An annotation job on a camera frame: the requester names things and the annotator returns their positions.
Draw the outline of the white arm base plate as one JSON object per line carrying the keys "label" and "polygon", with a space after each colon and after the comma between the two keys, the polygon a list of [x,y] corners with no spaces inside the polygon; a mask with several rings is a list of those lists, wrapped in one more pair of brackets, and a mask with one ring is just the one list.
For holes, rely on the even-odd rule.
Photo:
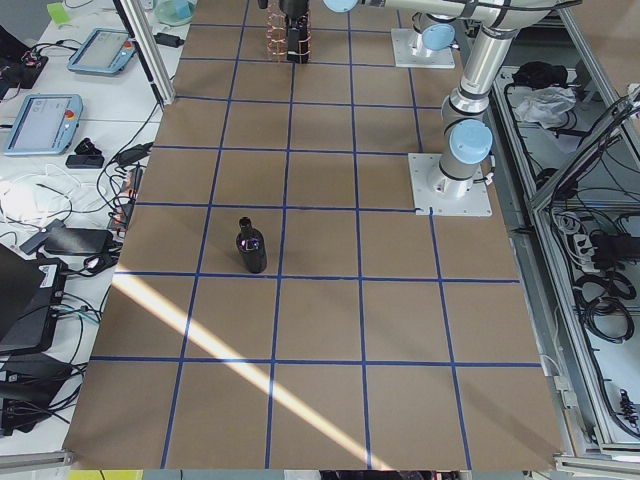
{"label": "white arm base plate", "polygon": [[440,154],[410,153],[409,173],[416,215],[445,217],[490,217],[488,187],[479,164],[474,175],[458,181],[440,169]]}
{"label": "white arm base plate", "polygon": [[434,24],[422,33],[394,28],[391,43],[395,66],[402,68],[453,69],[452,45],[455,29],[451,24]]}

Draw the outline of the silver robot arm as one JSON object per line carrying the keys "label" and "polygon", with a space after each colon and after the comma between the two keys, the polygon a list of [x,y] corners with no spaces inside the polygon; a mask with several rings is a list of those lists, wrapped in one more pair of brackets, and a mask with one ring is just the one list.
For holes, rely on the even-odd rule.
{"label": "silver robot arm", "polygon": [[565,1],[327,1],[343,13],[363,5],[471,19],[481,23],[459,84],[444,100],[441,114],[446,148],[427,175],[429,187],[442,198],[458,199],[473,185],[479,164],[488,156],[492,135],[482,122],[489,91],[513,39],[549,12],[568,7]]}
{"label": "silver robot arm", "polygon": [[[309,60],[309,2],[278,1],[284,14],[284,32],[287,59],[306,63]],[[419,55],[426,50],[440,51],[453,44],[455,32],[449,21],[439,21],[430,26],[414,26],[417,34],[416,49]]]}

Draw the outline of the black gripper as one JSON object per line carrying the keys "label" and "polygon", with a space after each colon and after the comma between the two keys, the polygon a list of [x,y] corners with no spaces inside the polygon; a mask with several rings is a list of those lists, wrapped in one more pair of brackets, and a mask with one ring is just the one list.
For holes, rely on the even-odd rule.
{"label": "black gripper", "polygon": [[308,13],[308,0],[279,0],[280,10],[289,18],[300,18]]}

